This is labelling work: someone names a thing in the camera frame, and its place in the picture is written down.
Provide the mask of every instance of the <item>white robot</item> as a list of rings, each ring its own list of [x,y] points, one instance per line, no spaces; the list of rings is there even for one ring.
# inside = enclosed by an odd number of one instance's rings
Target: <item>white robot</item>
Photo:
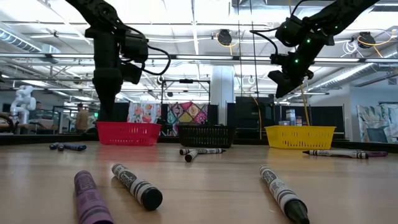
[[[22,85],[16,92],[16,98],[11,104],[11,119],[14,124],[27,124],[29,111],[36,109],[36,99],[32,97],[33,87]]]

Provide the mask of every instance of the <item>colorful poster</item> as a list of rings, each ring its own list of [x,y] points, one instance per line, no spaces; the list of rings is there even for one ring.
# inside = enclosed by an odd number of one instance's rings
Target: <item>colorful poster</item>
[[[158,103],[130,103],[127,121],[131,123],[156,123],[162,116]]]
[[[169,136],[178,136],[179,124],[203,124],[207,120],[208,105],[193,102],[169,104],[167,122],[173,126]]]

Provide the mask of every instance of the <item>black crayon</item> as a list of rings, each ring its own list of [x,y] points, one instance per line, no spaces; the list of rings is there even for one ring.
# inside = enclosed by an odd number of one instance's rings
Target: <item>black crayon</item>
[[[198,151],[193,150],[185,156],[185,161],[191,162],[198,155]]]
[[[146,180],[138,179],[122,164],[112,166],[112,173],[135,196],[138,202],[149,211],[155,210],[163,201],[162,192]]]
[[[87,148],[85,145],[77,145],[77,144],[67,144],[63,143],[65,149],[73,150],[73,151],[83,151]]]
[[[198,154],[221,154],[226,152],[225,149],[180,149],[180,155],[187,155],[193,150],[196,150]]]
[[[50,149],[51,149],[51,150],[58,149],[58,145],[59,145],[59,144],[60,144],[59,142],[56,142],[56,143],[54,143],[54,144],[51,144],[51,145],[50,145]]]
[[[307,206],[278,178],[274,171],[266,166],[262,166],[260,167],[260,175],[267,182],[269,191],[287,218],[294,223],[310,224],[307,215]]]
[[[343,157],[352,159],[369,159],[366,152],[358,152],[354,150],[307,150],[303,153],[313,156],[330,156],[330,157]]]

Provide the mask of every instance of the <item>wooden table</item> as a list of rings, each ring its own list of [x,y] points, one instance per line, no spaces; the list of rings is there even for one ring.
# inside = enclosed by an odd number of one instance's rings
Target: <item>wooden table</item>
[[[92,173],[115,223],[290,223],[260,179],[263,164],[307,204],[312,224],[396,223],[394,154],[359,160],[233,146],[186,163],[178,144],[86,144],[85,152],[50,151],[48,144],[0,147],[0,223],[77,223],[73,178],[83,169]],[[116,162],[161,190],[164,201],[156,211],[145,211],[113,177]]]

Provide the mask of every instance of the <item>basket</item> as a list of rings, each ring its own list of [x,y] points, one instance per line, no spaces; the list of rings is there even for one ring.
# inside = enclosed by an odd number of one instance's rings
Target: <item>basket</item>
[[[336,127],[269,126],[266,127],[270,147],[281,149],[330,149]]]
[[[229,148],[235,135],[235,127],[228,126],[178,126],[180,144],[185,147]]]
[[[101,144],[121,146],[151,146],[159,137],[159,124],[97,122],[98,136]]]

